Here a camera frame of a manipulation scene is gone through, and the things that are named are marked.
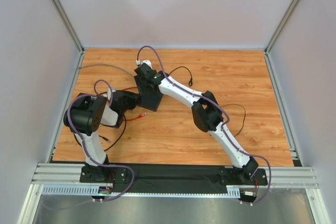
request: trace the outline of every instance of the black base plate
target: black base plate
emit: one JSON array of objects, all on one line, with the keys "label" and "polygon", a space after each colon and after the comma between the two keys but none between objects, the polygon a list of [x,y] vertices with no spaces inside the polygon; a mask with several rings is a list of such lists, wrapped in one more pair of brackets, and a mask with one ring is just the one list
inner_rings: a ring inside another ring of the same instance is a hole
[{"label": "black base plate", "polygon": [[256,180],[258,180],[259,185],[268,185],[266,171],[264,169],[257,169],[252,179],[245,179],[244,176],[239,176],[237,170],[231,167],[221,167],[219,169],[219,174],[221,177],[220,183],[222,185],[244,185],[244,186],[255,186]]},{"label": "black base plate", "polygon": [[[226,185],[255,185],[254,179],[240,181],[234,176],[232,167],[125,163],[122,165],[131,167],[135,173],[133,185],[128,190],[130,193],[224,194],[227,193]],[[131,172],[124,168],[107,169],[109,173],[114,173],[115,177],[112,191],[123,191],[131,181]],[[254,178],[258,179],[260,185],[267,185],[264,169],[258,169]],[[81,175],[80,181],[92,182],[84,175]]]}]

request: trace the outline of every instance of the wooden platform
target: wooden platform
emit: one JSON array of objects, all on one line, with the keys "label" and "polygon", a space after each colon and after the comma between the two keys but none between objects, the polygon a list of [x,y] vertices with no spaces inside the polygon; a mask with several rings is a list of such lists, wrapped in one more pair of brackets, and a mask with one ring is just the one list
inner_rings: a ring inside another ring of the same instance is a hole
[{"label": "wooden platform", "polygon": [[[133,73],[137,52],[137,49],[91,48],[82,66],[110,63]],[[248,152],[266,157],[272,166],[293,166],[262,51],[162,49],[158,52],[166,72],[187,66],[193,74],[193,89],[213,92],[220,105],[238,103],[246,108],[245,126],[236,138]],[[149,49],[143,50],[140,59],[151,60],[153,68],[160,70],[155,54]],[[178,69],[172,76],[185,85],[190,79],[185,69]],[[93,93],[93,84],[98,79],[107,80],[115,89],[135,86],[134,79],[121,70],[90,67],[80,70],[72,98],[79,92]],[[98,85],[98,92],[106,90],[104,83]],[[231,119],[228,127],[235,135],[243,122],[244,109],[229,105],[225,110]],[[123,138],[107,151],[111,162],[230,164],[217,141],[197,129],[190,109],[182,103],[165,95],[157,112],[136,108],[125,115],[131,119],[143,112],[147,116],[128,122]],[[119,129],[101,126],[99,132],[114,142],[122,129],[123,125]],[[53,160],[85,160],[67,127],[62,129]]]}]

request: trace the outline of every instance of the black cable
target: black cable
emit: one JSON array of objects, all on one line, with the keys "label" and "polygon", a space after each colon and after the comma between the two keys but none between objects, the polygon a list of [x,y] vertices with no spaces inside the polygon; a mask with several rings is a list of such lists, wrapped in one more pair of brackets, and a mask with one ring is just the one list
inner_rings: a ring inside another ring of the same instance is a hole
[{"label": "black cable", "polygon": [[185,66],[179,66],[179,67],[173,69],[168,75],[170,76],[172,72],[174,72],[175,70],[177,70],[177,69],[179,69],[179,68],[185,68],[186,70],[189,71],[189,73],[190,73],[190,80],[189,80],[189,83],[188,83],[188,84],[189,84],[189,87],[191,87],[191,86],[193,85],[193,75],[191,74],[191,71],[189,70],[189,68],[187,68],[187,67],[185,67]]},{"label": "black cable", "polygon": [[245,118],[246,118],[246,110],[244,108],[244,106],[240,105],[240,104],[237,104],[237,103],[229,103],[227,105],[224,105],[224,106],[221,106],[221,107],[226,107],[226,106],[229,106],[229,105],[237,105],[237,106],[240,106],[244,109],[244,119],[243,119],[243,125],[242,127],[240,128],[240,130],[238,131],[238,133],[236,135],[234,135],[234,137],[238,136],[240,134],[240,132],[243,130],[244,128],[244,123],[245,123]]},{"label": "black cable", "polygon": [[[101,125],[112,128],[112,126],[109,126],[109,125],[105,125],[105,124],[101,124]],[[127,125],[127,122],[126,122],[126,116],[124,115],[124,129],[122,130],[122,132],[121,132],[120,136],[117,138],[117,140],[115,140],[115,142],[114,142],[113,144],[111,144],[108,148],[106,148],[104,151],[108,151],[110,148],[114,147],[114,145],[120,140],[120,138],[121,138],[121,137],[123,136],[123,134],[125,133],[126,125]],[[82,146],[82,145],[80,144],[80,142],[77,140],[75,134],[73,134],[73,136],[74,136],[74,138],[75,138],[77,144],[78,144],[79,146]],[[101,135],[99,135],[99,136],[100,136],[101,138],[103,138],[104,140],[106,140],[106,139],[109,140],[108,138],[106,138],[106,137],[104,137],[104,136],[101,136]]]}]

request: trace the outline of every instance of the red connector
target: red connector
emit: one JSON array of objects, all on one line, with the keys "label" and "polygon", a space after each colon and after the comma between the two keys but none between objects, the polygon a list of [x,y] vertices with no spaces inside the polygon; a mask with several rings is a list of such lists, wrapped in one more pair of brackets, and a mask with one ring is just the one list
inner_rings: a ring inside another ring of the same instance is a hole
[{"label": "red connector", "polygon": [[126,121],[127,121],[127,122],[129,122],[129,121],[134,121],[134,120],[136,120],[136,119],[139,119],[139,118],[142,118],[142,117],[144,117],[145,115],[147,115],[147,113],[146,113],[146,112],[142,113],[141,115],[138,115],[138,116],[137,116],[137,117],[135,117],[135,118],[132,118],[132,119],[127,119]]}]

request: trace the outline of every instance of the gray wall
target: gray wall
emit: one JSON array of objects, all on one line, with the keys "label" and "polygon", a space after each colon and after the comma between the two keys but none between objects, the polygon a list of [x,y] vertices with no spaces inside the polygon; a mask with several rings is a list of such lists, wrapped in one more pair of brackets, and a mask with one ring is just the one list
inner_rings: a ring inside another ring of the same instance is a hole
[{"label": "gray wall", "polygon": [[1,223],[16,223],[44,161],[78,52],[50,0],[0,0]]},{"label": "gray wall", "polygon": [[60,0],[86,47],[264,48],[291,0]]},{"label": "gray wall", "polygon": [[271,52],[305,165],[336,222],[336,0],[301,0]]}]

